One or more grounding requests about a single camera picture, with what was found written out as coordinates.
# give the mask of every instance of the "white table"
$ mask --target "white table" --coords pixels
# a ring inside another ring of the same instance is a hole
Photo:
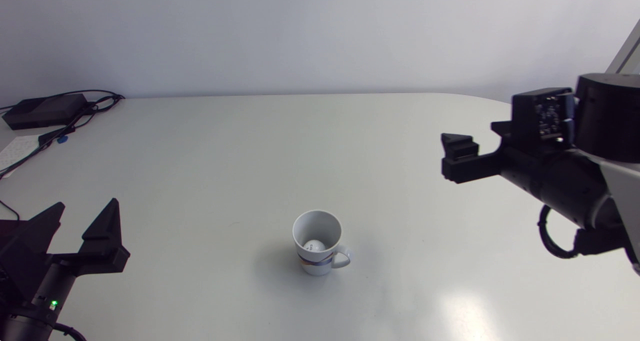
[[[23,218],[64,202],[49,252],[66,253],[119,199],[124,273],[78,278],[59,318],[89,341],[637,340],[624,252],[557,259],[539,201],[442,177],[441,132],[492,152],[489,124],[509,118],[443,93],[130,99],[0,181],[0,200]],[[325,277],[293,248],[311,209],[355,254]],[[563,246],[573,229],[551,217]]]

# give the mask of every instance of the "cable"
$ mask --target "cable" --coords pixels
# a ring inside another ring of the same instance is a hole
[[[48,139],[47,141],[43,142],[38,148],[36,148],[35,150],[33,150],[30,154],[28,154],[27,156],[25,156],[24,158],[20,159],[19,161],[17,161],[16,163],[14,163],[13,165],[10,165],[9,167],[3,168],[2,170],[0,170],[0,179],[2,179],[3,177],[5,177],[6,174],[8,174],[9,172],[12,172],[13,170],[15,170],[16,168],[18,168],[20,165],[22,165],[23,163],[26,163],[30,158],[34,157],[35,155],[39,154],[39,152],[41,152],[42,150],[45,150],[47,147],[49,147],[49,145],[57,138],[60,138],[61,136],[63,136],[64,134],[66,134],[66,131],[68,131],[68,129],[70,129],[71,127],[73,127],[78,120],[80,120],[80,118],[82,118],[85,115],[85,112],[89,109],[91,109],[90,106],[89,108],[85,108],[82,112],[80,112],[78,114],[78,116],[76,116],[71,122],[69,122],[69,124],[67,124],[65,127],[61,128],[60,131],[58,133],[56,133],[55,135],[51,136],[50,139]]]
[[[91,116],[90,116],[90,117],[89,117],[85,122],[83,122],[83,123],[81,123],[81,124],[77,125],[75,128],[76,128],[76,129],[80,129],[80,127],[85,126],[85,125],[86,125],[86,124],[88,124],[88,123],[91,121],[91,119],[93,119],[93,118],[94,118],[94,116],[96,116],[97,114],[98,114],[97,112],[92,113],[92,114],[91,114]]]
[[[547,205],[542,206],[540,210],[540,220],[537,222],[542,245],[555,257],[560,257],[560,259],[573,259],[578,256],[578,251],[575,248],[572,250],[562,249],[551,239],[551,236],[549,236],[549,232],[547,232],[547,216],[549,215],[549,211],[551,211],[551,207]]]
[[[15,214],[16,220],[20,221],[20,213],[18,213],[18,211],[16,211],[13,208],[10,208],[9,205],[7,205],[6,203],[4,203],[2,200],[0,200],[0,204],[2,204],[2,206],[6,207],[7,209],[9,209],[9,211],[13,212]]]
[[[75,124],[83,116],[90,115],[91,117],[89,117],[89,119],[87,121],[83,122],[78,127],[85,126],[86,124],[88,124],[94,118],[94,116],[97,113],[105,113],[106,111],[109,111],[111,108],[116,106],[116,104],[118,104],[119,101],[121,101],[124,98],[126,98],[121,94],[118,94],[118,93],[115,93],[115,92],[112,92],[112,91],[108,91],[108,90],[100,90],[100,89],[87,89],[87,90],[76,90],[76,91],[70,91],[70,92],[63,92],[63,93],[58,93],[56,95],[51,95],[51,96],[44,97],[44,98],[55,98],[55,97],[62,97],[64,95],[71,95],[71,94],[78,94],[78,93],[89,93],[89,92],[108,93],[109,95],[107,95],[105,97],[102,97],[102,98],[98,99],[95,102],[89,102],[87,104],[88,107],[86,107],[84,110],[80,111],[78,113],[78,115],[71,122],[69,122],[65,127],[61,128],[59,130],[59,132],[53,134],[53,136],[51,136],[49,139],[47,139],[46,141],[42,142],[39,147],[37,147],[34,151],[32,151],[30,154],[28,154],[24,158],[19,159],[19,161],[16,161],[16,163],[10,165],[9,167],[5,167],[2,170],[0,170],[0,179],[2,179],[5,175],[7,175],[8,173],[12,172],[16,168],[18,168],[23,163],[27,162],[30,158],[32,158],[35,155],[39,154],[39,152],[42,152],[43,150],[46,150],[55,139],[61,138],[62,136],[68,134],[70,130],[75,131],[75,129],[77,129],[77,127],[75,127]],[[100,104],[102,102],[105,102],[107,100],[112,100],[111,104],[109,104],[108,106],[102,107],[102,108],[98,107],[98,104]]]
[[[12,104],[11,106],[4,106],[4,107],[0,107],[0,110],[7,110],[7,109],[11,109],[12,107],[16,107],[18,106],[18,104]]]
[[[64,336],[69,335],[75,341],[87,341],[87,339],[80,332],[78,332],[77,329],[74,329],[73,327],[68,325],[63,325],[62,323],[56,323],[53,326],[53,330],[62,332]]]

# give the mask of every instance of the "mug rim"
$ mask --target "mug rim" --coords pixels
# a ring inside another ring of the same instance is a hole
[[[322,251],[316,251],[316,250],[307,250],[305,249],[296,239],[296,234],[295,234],[295,229],[296,229],[296,224],[298,223],[298,220],[300,220],[300,218],[310,212],[323,212],[329,216],[331,216],[335,222],[338,223],[338,227],[340,228],[340,236],[338,237],[338,240],[331,245],[331,247],[327,247],[325,250]],[[295,221],[293,222],[293,226],[291,227],[291,236],[293,236],[293,242],[295,243],[295,245],[298,248],[301,248],[302,250],[305,250],[306,252],[311,252],[311,253],[323,253],[323,252],[330,252],[331,250],[333,250],[334,248],[336,248],[336,246],[340,245],[340,240],[343,239],[343,224],[340,222],[340,220],[336,217],[336,215],[334,215],[333,213],[329,212],[329,211],[325,211],[324,209],[310,209],[309,211],[306,212],[302,212],[302,214],[300,214],[300,216],[298,216]]]

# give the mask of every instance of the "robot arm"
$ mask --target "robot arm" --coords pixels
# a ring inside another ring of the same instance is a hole
[[[443,133],[442,175],[457,184],[501,175],[544,203],[538,226],[553,255],[624,248],[640,275],[640,75],[585,74],[575,94],[519,93],[511,120],[491,129],[502,142],[484,155],[471,136]],[[547,233],[551,209],[580,227],[573,250],[560,249]]]

